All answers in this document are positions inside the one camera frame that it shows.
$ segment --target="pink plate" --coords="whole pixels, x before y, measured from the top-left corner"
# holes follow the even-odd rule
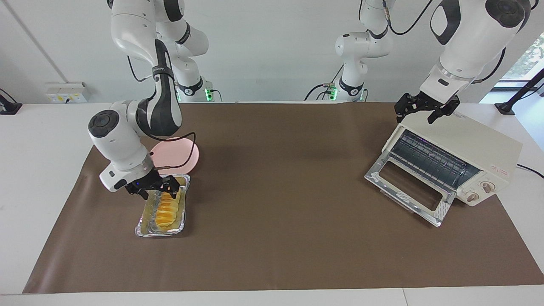
[[[151,158],[155,167],[177,166],[187,161],[192,146],[193,142],[186,138],[176,142],[160,142],[151,150],[153,152]],[[193,155],[185,166],[177,169],[159,170],[159,173],[161,175],[188,174],[195,168],[199,156],[199,147],[195,144]]]

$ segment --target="brown table cover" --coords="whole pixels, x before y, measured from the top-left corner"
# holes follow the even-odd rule
[[[363,178],[391,104],[182,108],[201,152],[183,233],[136,237],[144,201],[101,185],[93,148],[25,293],[544,284],[497,197],[435,228]]]

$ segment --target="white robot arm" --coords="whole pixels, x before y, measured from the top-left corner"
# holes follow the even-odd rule
[[[151,64],[155,93],[143,100],[116,102],[90,120],[92,141],[111,161],[100,179],[111,192],[125,187],[144,198],[152,189],[175,196],[179,184],[172,176],[159,176],[140,136],[171,136],[181,127],[175,83],[193,91],[185,91],[186,96],[204,92],[204,81],[188,57],[206,53],[208,40],[183,20],[183,0],[108,0],[108,4],[115,44]],[[162,39],[175,48],[173,59]]]
[[[391,9],[395,0],[387,0],[386,3]],[[337,101],[359,100],[368,72],[363,59],[383,57],[393,49],[382,0],[365,0],[359,17],[368,30],[344,34],[336,40],[336,53],[344,61],[344,71],[335,80],[337,94],[333,96]]]
[[[395,105],[397,121],[418,111],[437,118],[451,115],[457,94],[473,83],[527,23],[529,0],[443,0],[431,19],[431,30],[444,52],[417,96],[405,94]]]

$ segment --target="wire rack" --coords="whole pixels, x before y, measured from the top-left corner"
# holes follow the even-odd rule
[[[404,131],[391,151],[393,158],[441,189],[457,189],[480,169]]]

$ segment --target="tabletop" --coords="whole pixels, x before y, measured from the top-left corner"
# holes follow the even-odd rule
[[[74,186],[92,147],[86,126],[89,118],[109,104],[25,105],[16,116],[0,118],[3,145],[0,146],[0,293],[19,294]],[[520,163],[543,170],[544,153],[515,117],[502,116],[493,105],[463,104],[459,111],[524,144]],[[518,169],[511,185],[499,193],[506,211],[520,232],[535,261],[544,271],[544,181]],[[156,293],[79,293],[54,296],[2,296],[1,301],[59,304],[92,296],[105,303],[119,298],[154,299]],[[366,304],[427,305],[443,299],[448,303],[481,304],[478,298],[493,296],[497,304],[513,302],[532,305],[544,301],[544,286],[470,287],[432,289],[264,291],[264,292],[177,292],[161,295],[168,301],[189,304]]]

